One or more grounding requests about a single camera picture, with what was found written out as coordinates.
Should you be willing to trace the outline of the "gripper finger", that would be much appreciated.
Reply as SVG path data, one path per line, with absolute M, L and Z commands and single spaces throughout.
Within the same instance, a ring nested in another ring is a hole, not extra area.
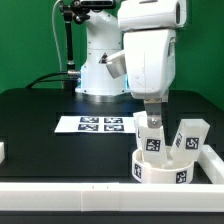
M 151 98 L 144 101 L 149 128 L 160 128 L 162 126 L 162 99 Z

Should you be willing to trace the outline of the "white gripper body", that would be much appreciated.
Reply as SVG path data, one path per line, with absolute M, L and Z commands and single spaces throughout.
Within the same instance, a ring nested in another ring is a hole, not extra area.
M 176 32 L 171 29 L 124 35 L 128 83 L 135 99 L 161 98 L 175 77 Z

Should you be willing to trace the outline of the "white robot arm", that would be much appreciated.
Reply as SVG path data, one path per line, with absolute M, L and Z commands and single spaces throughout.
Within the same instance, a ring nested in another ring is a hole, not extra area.
M 129 88 L 144 101 L 150 128 L 162 126 L 162 101 L 175 77 L 176 30 L 186 20 L 186 0 L 125 0 L 118 11 Z

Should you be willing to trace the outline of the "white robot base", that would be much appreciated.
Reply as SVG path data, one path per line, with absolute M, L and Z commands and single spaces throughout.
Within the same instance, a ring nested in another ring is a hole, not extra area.
M 107 57 L 121 51 L 122 36 L 117 18 L 108 12 L 89 13 L 86 21 L 87 58 L 81 66 L 80 85 L 75 89 L 79 98 L 93 102 L 114 102 L 129 96 L 125 75 L 113 78 Z

